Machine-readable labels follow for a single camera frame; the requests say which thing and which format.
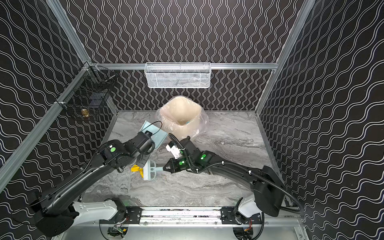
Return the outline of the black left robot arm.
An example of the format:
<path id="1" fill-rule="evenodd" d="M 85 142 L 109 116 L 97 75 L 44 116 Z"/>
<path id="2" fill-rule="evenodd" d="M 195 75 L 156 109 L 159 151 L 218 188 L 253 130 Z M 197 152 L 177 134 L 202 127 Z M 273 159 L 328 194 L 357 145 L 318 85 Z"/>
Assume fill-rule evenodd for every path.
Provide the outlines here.
<path id="1" fill-rule="evenodd" d="M 29 207 L 33 210 L 33 225 L 47 237 L 65 232 L 81 218 L 75 201 L 86 189 L 104 176 L 133 165 L 144 166 L 155 149 L 149 131 L 122 143 L 111 140 L 103 144 L 91 160 L 70 177 L 42 193 L 31 194 Z"/>

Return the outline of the light teal plastic dustpan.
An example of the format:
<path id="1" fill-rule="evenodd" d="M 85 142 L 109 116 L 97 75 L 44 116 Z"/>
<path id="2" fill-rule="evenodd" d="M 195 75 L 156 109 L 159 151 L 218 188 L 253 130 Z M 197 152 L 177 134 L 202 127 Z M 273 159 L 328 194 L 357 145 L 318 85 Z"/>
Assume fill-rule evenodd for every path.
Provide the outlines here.
<path id="1" fill-rule="evenodd" d="M 160 124 L 158 121 L 156 123 L 145 121 L 140 129 L 140 131 L 143 133 L 150 132 L 152 134 L 151 139 L 155 143 L 155 150 L 158 149 L 168 137 L 168 133 L 163 131 L 161 129 L 162 127 L 158 127 L 157 123 Z"/>

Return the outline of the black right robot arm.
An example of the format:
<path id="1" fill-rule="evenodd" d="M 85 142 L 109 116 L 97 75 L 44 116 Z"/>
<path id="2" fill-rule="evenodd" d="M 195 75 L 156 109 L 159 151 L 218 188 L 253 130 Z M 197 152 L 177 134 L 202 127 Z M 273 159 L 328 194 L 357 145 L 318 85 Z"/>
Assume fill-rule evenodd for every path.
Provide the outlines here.
<path id="1" fill-rule="evenodd" d="M 261 212 L 276 217 L 284 199 L 284 185 L 275 171 L 268 166 L 262 169 L 246 167 L 228 161 L 210 151 L 201 151 L 190 137 L 181 141 L 170 136 L 169 151 L 173 157 L 163 170 L 172 174 L 187 171 L 192 174 L 218 175 L 230 179 L 252 192 L 251 199 Z"/>

